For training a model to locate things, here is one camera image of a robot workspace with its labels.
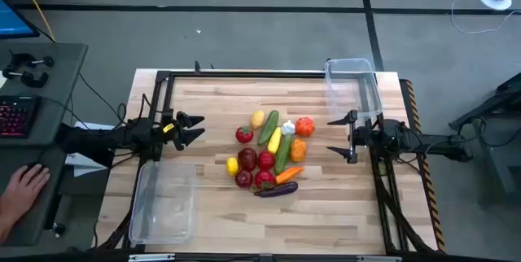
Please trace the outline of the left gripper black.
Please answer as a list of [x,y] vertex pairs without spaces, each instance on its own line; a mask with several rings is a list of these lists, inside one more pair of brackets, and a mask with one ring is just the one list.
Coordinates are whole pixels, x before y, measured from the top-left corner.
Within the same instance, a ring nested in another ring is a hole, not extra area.
[[163,144],[173,144],[177,151],[183,151],[195,139],[201,136],[204,128],[189,129],[205,120],[203,116],[188,116],[182,111],[166,111],[161,116],[161,137]]

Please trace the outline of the ribbed orange-red tomato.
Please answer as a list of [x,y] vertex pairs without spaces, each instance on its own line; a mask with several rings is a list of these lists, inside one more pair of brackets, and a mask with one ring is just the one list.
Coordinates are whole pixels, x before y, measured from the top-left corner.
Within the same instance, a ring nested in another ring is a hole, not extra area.
[[296,134],[301,137],[310,137],[315,130],[315,124],[310,117],[301,117],[296,121]]

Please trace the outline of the red tomato with green stem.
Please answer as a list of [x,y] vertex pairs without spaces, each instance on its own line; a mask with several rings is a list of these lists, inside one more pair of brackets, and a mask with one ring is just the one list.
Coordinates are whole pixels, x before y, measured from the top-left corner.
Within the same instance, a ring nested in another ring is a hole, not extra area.
[[235,137],[240,143],[248,143],[254,137],[254,131],[249,126],[240,126],[235,132]]

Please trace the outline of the orange bell pepper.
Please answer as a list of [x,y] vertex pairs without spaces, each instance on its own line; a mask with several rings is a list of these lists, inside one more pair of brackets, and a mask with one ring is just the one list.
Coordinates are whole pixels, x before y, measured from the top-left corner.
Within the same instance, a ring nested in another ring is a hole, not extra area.
[[307,144],[304,140],[296,138],[291,144],[290,159],[292,162],[302,162],[306,157]]

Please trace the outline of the yellow lemon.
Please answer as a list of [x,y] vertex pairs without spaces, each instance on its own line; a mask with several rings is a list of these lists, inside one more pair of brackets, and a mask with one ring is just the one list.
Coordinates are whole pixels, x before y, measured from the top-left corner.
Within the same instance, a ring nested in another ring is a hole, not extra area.
[[236,157],[229,157],[226,161],[226,170],[231,177],[235,177],[239,173],[239,162]]

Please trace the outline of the dark red bell pepper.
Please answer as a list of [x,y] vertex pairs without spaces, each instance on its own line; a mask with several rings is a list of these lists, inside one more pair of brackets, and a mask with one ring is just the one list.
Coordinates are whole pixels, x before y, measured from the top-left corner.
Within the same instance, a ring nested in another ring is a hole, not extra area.
[[257,154],[252,148],[244,148],[238,153],[239,167],[245,171],[253,171],[257,164]]

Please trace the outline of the yellow potato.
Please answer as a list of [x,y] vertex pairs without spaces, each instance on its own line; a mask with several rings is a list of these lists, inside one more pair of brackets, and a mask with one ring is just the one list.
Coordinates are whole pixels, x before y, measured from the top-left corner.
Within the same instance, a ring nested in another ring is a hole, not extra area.
[[254,111],[250,118],[250,127],[252,129],[258,129],[263,126],[264,121],[265,121],[265,112],[262,110]]

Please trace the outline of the green cucumber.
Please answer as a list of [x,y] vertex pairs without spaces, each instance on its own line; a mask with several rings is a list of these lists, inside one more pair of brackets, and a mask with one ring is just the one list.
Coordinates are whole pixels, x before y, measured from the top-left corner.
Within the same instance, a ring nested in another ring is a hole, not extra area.
[[258,146],[262,146],[270,140],[272,134],[274,133],[274,130],[277,128],[278,119],[279,119],[279,111],[272,110],[269,113],[268,118],[267,118],[262,130],[260,131],[259,137],[257,138]]
[[289,155],[290,155],[290,149],[291,149],[291,143],[293,140],[292,135],[283,135],[281,139],[280,146],[278,148],[276,158],[275,158],[275,165],[274,165],[274,172],[279,175],[282,173],[286,167]]

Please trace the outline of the dark red apple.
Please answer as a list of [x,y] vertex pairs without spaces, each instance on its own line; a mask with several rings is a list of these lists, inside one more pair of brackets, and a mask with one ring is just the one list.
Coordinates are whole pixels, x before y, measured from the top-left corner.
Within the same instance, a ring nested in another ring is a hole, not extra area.
[[249,188],[253,183],[253,175],[248,170],[241,170],[234,180],[239,188]]

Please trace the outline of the orange carrot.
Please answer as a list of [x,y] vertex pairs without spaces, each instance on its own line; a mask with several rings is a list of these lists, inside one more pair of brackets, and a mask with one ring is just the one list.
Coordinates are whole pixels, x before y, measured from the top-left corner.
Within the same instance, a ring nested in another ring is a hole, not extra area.
[[297,176],[301,172],[304,171],[303,167],[291,167],[281,172],[275,177],[275,181],[277,184],[282,184],[290,181],[293,177]]

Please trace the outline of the yellow squash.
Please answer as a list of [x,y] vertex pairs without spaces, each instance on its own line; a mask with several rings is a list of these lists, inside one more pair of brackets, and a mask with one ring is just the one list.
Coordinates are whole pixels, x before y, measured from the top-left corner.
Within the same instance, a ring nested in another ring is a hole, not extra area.
[[274,130],[274,132],[271,135],[271,137],[269,139],[269,142],[268,142],[267,150],[270,153],[272,153],[272,154],[276,154],[277,153],[279,145],[280,145],[280,142],[281,142],[281,138],[282,138],[282,128],[281,127],[277,127]]

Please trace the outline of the large red tomato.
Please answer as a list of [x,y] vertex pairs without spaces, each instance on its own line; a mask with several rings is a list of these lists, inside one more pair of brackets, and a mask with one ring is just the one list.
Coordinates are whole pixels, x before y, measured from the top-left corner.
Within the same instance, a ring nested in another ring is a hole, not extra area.
[[262,151],[257,156],[257,165],[261,170],[270,170],[274,167],[275,156],[269,151]]

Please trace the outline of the purple eggplant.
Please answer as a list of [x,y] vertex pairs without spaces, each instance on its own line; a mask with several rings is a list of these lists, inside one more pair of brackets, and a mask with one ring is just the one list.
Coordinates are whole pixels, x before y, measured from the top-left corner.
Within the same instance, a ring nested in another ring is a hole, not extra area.
[[260,198],[273,198],[287,194],[292,194],[299,189],[299,185],[295,181],[290,181],[284,184],[276,185],[273,188],[260,190],[254,195]]

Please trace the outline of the black computer mouse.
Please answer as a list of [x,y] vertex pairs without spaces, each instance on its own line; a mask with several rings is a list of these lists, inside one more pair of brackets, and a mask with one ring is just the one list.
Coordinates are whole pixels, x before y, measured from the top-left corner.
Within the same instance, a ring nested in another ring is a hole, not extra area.
[[37,162],[37,161],[34,161],[34,162],[30,162],[28,164],[26,164],[26,170],[24,171],[24,173],[27,173],[29,172],[31,169],[33,169],[35,166],[38,166],[40,168],[40,170],[44,169],[44,168],[47,168],[47,165],[46,164],[42,164],[40,162]]

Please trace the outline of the black clamp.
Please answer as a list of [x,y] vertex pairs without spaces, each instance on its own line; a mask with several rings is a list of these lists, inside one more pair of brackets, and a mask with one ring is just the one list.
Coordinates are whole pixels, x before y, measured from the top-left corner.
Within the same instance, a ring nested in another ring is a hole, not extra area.
[[38,78],[36,78],[31,72],[15,72],[13,69],[6,68],[2,71],[2,75],[6,79],[13,79],[19,77],[21,83],[30,88],[42,88],[48,81],[49,75],[47,72],[43,72]]
[[21,66],[33,68],[38,64],[44,64],[47,67],[52,68],[55,65],[55,61],[50,56],[44,56],[42,59],[36,59],[30,53],[11,53],[11,61],[9,65],[13,68]]

